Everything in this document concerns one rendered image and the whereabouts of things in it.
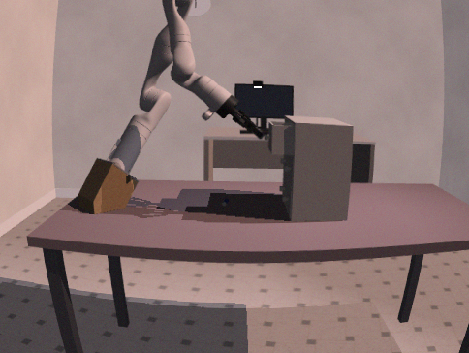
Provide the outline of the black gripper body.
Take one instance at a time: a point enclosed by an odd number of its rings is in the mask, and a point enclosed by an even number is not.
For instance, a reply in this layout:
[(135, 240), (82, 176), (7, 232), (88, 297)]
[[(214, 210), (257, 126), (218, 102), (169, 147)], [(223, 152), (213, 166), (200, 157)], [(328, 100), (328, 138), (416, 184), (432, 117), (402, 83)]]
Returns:
[(235, 109), (235, 106), (238, 104), (238, 100), (233, 96), (231, 95), (226, 101), (225, 103), (217, 110), (217, 114), (219, 116), (221, 116), (222, 118), (225, 118), (228, 114), (230, 114), (233, 118), (235, 118), (236, 120), (238, 120), (234, 114), (237, 113), (240, 117), (242, 117), (242, 114), (239, 113), (239, 111), (237, 111)]

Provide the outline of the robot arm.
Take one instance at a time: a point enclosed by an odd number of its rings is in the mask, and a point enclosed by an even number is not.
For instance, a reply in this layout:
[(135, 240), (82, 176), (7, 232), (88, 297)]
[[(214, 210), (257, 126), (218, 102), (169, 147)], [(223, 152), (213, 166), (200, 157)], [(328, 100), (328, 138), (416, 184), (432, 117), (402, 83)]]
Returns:
[(209, 106), (202, 115), (205, 121), (232, 95), (208, 76), (200, 76), (194, 72), (191, 36), (185, 23), (193, 0), (162, 0), (162, 3), (168, 24), (155, 39), (139, 101), (140, 108), (147, 113), (132, 117), (107, 159), (128, 174), (171, 103), (171, 94), (157, 89), (156, 83), (172, 62), (173, 81), (193, 92)]

